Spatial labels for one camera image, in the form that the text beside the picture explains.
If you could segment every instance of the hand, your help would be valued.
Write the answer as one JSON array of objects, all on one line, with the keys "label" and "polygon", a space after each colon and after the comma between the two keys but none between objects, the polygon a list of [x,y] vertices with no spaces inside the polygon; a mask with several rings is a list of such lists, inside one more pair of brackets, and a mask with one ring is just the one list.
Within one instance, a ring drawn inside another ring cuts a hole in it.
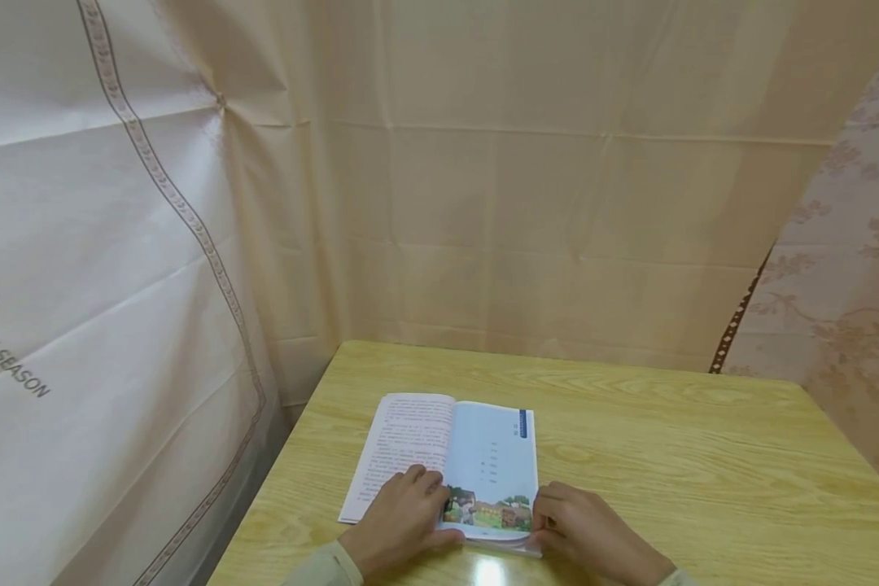
[{"label": "hand", "polygon": [[462,531],[435,528],[447,500],[442,474],[410,466],[407,474],[385,483],[365,517],[342,533],[339,543],[365,579],[427,549],[463,543]]},{"label": "hand", "polygon": [[625,586],[657,586],[675,567],[602,500],[562,482],[540,488],[531,538]]}]

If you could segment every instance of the book illustration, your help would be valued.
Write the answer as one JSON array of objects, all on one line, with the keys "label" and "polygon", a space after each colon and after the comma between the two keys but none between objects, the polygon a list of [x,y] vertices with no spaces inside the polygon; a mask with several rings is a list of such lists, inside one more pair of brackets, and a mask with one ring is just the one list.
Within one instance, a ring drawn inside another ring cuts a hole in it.
[{"label": "book illustration", "polygon": [[444,512],[446,523],[506,531],[531,530],[531,499],[523,494],[500,501],[482,501],[472,490],[450,487],[450,500]]}]

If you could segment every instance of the blue page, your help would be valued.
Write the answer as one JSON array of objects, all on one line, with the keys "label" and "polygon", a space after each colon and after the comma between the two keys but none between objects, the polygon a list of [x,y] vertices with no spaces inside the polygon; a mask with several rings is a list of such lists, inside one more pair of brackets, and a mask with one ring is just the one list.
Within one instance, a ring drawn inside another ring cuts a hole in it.
[{"label": "blue page", "polygon": [[537,494],[534,413],[462,401],[453,415],[445,481],[445,528],[471,539],[521,539]]}]

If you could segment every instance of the wood grain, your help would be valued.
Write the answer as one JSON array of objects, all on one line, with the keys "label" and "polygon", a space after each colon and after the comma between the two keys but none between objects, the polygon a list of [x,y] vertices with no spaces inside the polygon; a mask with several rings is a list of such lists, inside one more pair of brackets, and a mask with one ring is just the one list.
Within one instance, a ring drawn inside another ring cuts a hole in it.
[{"label": "wood grain", "polygon": [[[335,522],[386,393],[534,409],[540,481],[597,490],[700,584],[879,585],[879,478],[778,381],[342,344],[210,586],[277,586]],[[463,549],[377,584],[587,584],[560,562]]]}]

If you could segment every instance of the sleeve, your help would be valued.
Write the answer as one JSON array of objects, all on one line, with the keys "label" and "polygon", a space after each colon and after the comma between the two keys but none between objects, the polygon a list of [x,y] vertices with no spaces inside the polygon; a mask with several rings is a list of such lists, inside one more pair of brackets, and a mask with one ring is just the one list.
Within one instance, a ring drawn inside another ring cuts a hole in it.
[{"label": "sleeve", "polygon": [[674,573],[658,584],[658,586],[697,586],[691,576],[688,576],[684,570],[674,570]]},{"label": "sleeve", "polygon": [[283,581],[283,586],[361,586],[361,573],[342,545],[319,548]]}]

